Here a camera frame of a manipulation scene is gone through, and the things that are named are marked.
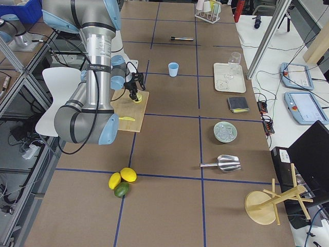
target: white plug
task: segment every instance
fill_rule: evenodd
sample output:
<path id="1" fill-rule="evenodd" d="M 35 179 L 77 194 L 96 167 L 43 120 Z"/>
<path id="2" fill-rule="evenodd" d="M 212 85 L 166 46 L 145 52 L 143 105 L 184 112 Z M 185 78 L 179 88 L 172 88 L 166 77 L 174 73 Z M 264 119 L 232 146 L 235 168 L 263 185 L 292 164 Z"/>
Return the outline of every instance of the white plug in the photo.
<path id="1" fill-rule="evenodd" d="M 34 144 L 30 144 L 29 149 L 22 155 L 22 157 L 26 160 L 30 160 L 34 154 L 38 151 L 39 147 L 34 145 Z"/>

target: green avocado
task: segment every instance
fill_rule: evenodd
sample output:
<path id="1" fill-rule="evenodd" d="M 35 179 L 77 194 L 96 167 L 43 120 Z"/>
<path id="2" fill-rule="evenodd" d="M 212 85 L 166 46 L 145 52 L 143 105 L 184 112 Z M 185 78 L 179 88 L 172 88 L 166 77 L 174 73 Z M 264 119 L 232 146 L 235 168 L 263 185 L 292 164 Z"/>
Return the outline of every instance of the green avocado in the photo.
<path id="1" fill-rule="evenodd" d="M 114 190 L 114 195 L 116 197 L 123 197 L 125 194 L 127 194 L 129 190 L 129 183 L 127 182 L 121 182 Z"/>

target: round wooden base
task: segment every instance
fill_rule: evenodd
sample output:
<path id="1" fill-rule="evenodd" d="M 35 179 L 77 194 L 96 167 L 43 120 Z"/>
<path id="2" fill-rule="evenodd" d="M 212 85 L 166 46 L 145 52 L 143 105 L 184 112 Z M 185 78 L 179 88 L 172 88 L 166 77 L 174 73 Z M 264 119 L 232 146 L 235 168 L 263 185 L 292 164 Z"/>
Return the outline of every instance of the round wooden base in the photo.
<path id="1" fill-rule="evenodd" d="M 270 199 L 271 197 L 262 191 L 252 191 L 247 195 L 245 199 L 246 212 L 254 222 L 261 225 L 269 225 L 276 220 L 272 203 L 261 208 L 257 207 L 257 205 Z"/>

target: white tray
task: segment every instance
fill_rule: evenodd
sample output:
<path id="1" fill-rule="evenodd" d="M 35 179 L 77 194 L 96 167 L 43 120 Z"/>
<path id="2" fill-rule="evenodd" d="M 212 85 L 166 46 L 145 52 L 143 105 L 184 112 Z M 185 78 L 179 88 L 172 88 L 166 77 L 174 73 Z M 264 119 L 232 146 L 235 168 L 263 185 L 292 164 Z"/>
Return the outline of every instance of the white tray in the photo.
<path id="1" fill-rule="evenodd" d="M 230 66 L 227 63 L 214 63 L 215 89 L 220 92 L 244 93 L 246 85 L 241 65 L 234 70 L 234 78 L 225 78 L 229 72 Z"/>

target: white desk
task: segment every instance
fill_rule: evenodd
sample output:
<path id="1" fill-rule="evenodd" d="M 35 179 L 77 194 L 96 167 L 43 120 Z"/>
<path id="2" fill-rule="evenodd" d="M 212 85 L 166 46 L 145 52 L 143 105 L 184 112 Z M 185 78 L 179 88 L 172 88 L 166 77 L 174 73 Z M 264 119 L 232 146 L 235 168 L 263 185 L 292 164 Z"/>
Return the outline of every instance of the white desk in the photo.
<path id="1" fill-rule="evenodd" d="M 237 30 L 240 36 L 240 42 L 243 48 L 245 60 L 247 67 L 249 68 L 252 62 L 252 59 L 255 56 L 258 47 L 263 35 L 268 27 L 268 24 L 271 20 L 270 16 L 262 16 L 261 25 L 259 29 L 254 29 L 254 16 L 242 15 L 239 19 L 239 22 L 236 24 Z M 290 32 L 287 32 L 287 20 L 285 20 L 280 29 L 277 30 L 276 34 L 270 42 L 269 48 L 279 48 L 279 49 L 292 49 L 297 48 L 303 44 L 303 40 L 299 36 L 297 30 L 290 24 Z M 278 73 L 279 68 L 282 62 L 290 62 L 290 60 L 295 55 L 297 49 L 290 51 L 282 51 L 275 49 L 267 49 L 263 60 L 261 61 L 260 66 L 257 69 L 257 74 L 252 79 L 252 86 L 255 93 L 262 93 L 268 99 L 274 99 L 277 95 L 277 100 L 270 100 L 267 102 L 268 106 L 268 116 L 274 119 L 274 130 L 275 134 L 271 135 L 271 139 L 268 139 L 268 144 L 270 149 L 275 146 L 280 147 L 289 147 L 299 136 L 301 136 L 309 126 L 299 125 L 292 117 L 288 111 L 286 104 L 284 102 L 284 93 L 285 92 L 295 92 L 298 90 L 288 89 L 283 83 L 280 82 L 280 75 L 271 75 L 264 72 L 259 72 L 261 70 L 269 73 Z M 312 78 L 325 79 L 319 67 L 316 67 L 316 64 L 307 64 L 303 59 L 303 54 L 307 51 L 307 48 L 303 48 L 298 56 L 294 59 L 294 63 L 306 64 L 310 70 Z M 329 101 L 329 84 L 325 81 L 313 81 L 315 89 L 314 93 Z M 256 99 L 260 97 L 260 100 L 264 100 L 264 96 L 255 95 Z M 317 98 L 322 107 L 329 106 L 328 103 Z M 307 246 L 315 246 L 313 241 L 318 242 L 322 246 L 326 246 L 329 243 L 329 225 L 323 220 L 322 223 L 324 227 L 313 227 L 312 233 L 316 237 L 309 237 Z M 309 229 L 309 226 L 303 227 L 301 229 L 295 230 L 291 227 L 295 244 L 299 246 L 304 246 L 306 233 Z"/>

